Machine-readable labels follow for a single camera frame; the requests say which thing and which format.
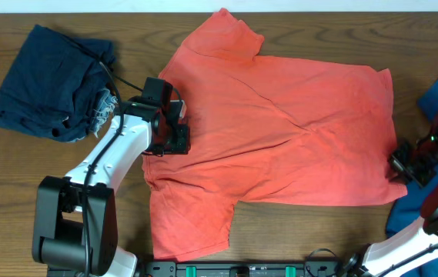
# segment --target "red cloth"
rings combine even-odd
[[[188,155],[144,157],[154,256],[227,249],[234,205],[379,205],[396,147],[390,72],[258,56],[263,36],[225,9],[179,47],[160,78],[188,107]]]

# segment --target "wooden surface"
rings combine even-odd
[[[0,84],[34,24],[68,35],[116,43],[115,70],[137,85],[164,68],[180,42],[209,15],[104,14],[0,15]],[[265,36],[261,55],[389,68],[395,90],[398,135],[416,139],[427,124],[416,100],[438,78],[438,13],[237,14]],[[135,92],[120,85],[123,98]],[[35,195],[46,175],[63,176],[96,144],[91,136],[63,144],[0,129],[0,276],[42,276],[31,257]],[[119,245],[151,254],[149,189],[141,160],[117,196]],[[236,206],[230,249],[208,260],[300,260],[317,248],[347,256],[384,239],[391,205],[306,207]]]

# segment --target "sleeve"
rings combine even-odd
[[[216,58],[251,60],[264,41],[248,25],[221,9],[198,27],[182,45],[193,52]]]
[[[154,257],[183,262],[226,250],[233,204],[203,187],[160,181],[159,189],[150,184]]]

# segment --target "orange cloth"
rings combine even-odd
[[[390,72],[258,56],[263,36],[222,9],[160,78],[188,107],[188,155],[144,157],[154,256],[229,247],[234,205],[379,205],[406,194],[385,176],[396,147]]]

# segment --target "white wall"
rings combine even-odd
[[[1,12],[438,12],[438,0],[0,0]]]

